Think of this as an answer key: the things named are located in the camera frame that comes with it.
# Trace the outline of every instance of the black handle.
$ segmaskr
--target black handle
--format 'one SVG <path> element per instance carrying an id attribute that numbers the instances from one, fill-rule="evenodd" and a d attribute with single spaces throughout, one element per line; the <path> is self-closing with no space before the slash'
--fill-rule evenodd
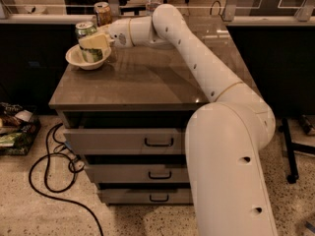
<path id="1" fill-rule="evenodd" d="M 170 139 L 170 143 L 169 144 L 166 144 L 166 145 L 154 145 L 154 144 L 149 144 L 148 142 L 148 138 L 145 138 L 145 145 L 147 147 L 172 147 L 174 145 L 174 138 L 171 138 Z"/>
<path id="2" fill-rule="evenodd" d="M 150 179 L 169 179 L 169 178 L 171 178 L 171 171 L 168 172 L 168 175 L 167 175 L 167 176 L 159 176 L 159 177 L 156 176 L 156 177 L 155 177 L 155 176 L 153 176 L 153 174 L 151 173 L 151 171 L 149 171 L 148 175 L 149 175 L 149 178 L 150 178 Z"/>
<path id="3" fill-rule="evenodd" d="M 150 201 L 151 202 L 167 202 L 169 200 L 168 194 L 166 195 L 166 198 L 164 200 L 155 200 L 152 198 L 152 195 L 150 195 Z"/>

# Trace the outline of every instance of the bowl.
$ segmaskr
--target bowl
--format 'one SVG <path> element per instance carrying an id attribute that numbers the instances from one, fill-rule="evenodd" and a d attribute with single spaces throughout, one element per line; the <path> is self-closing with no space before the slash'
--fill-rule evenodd
<path id="1" fill-rule="evenodd" d="M 99 60 L 97 62 L 89 63 L 89 62 L 86 62 L 84 60 L 80 46 L 79 46 L 79 44 L 77 44 L 77 45 L 71 47 L 67 51 L 66 60 L 68 61 L 69 64 L 74 65 L 74 66 L 78 66 L 84 70 L 94 70 L 94 69 L 97 69 L 97 68 L 102 66 L 105 59 L 109 56 L 110 52 L 111 52 L 110 48 L 106 49 L 103 52 L 101 60 Z"/>

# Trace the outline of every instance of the can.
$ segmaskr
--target can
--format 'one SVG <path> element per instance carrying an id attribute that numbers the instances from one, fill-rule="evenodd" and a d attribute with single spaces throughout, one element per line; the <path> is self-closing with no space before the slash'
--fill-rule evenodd
<path id="1" fill-rule="evenodd" d="M 112 23 L 111 10 L 106 2 L 94 4 L 94 13 L 96 15 L 97 26 L 105 26 Z"/>
<path id="2" fill-rule="evenodd" d="M 97 28 L 92 21 L 79 22 L 76 24 L 77 39 L 85 37 L 86 35 L 92 35 L 96 32 Z"/>
<path id="3" fill-rule="evenodd" d="M 84 37 L 97 32 L 97 28 L 91 21 L 80 22 L 76 24 L 76 36 L 79 41 L 80 49 L 84 60 L 88 63 L 94 63 L 102 59 L 102 50 L 93 48 L 84 48 L 80 42 Z"/>

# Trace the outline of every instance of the black partition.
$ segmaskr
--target black partition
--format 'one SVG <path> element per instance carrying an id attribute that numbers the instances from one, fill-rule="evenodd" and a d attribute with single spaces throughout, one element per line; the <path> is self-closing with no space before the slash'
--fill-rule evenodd
<path id="1" fill-rule="evenodd" d="M 227 29 L 276 116 L 315 114 L 315 26 Z"/>
<path id="2" fill-rule="evenodd" d="M 34 105 L 39 114 L 53 111 L 48 102 L 77 44 L 75 25 L 0 24 L 0 102 Z"/>

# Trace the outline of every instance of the brown can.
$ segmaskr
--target brown can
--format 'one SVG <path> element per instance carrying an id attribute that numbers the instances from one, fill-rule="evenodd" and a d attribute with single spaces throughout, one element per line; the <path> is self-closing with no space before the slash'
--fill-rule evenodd
<path id="1" fill-rule="evenodd" d="M 99 2 L 94 4 L 97 26 L 105 26 L 112 23 L 111 11 L 108 3 Z"/>

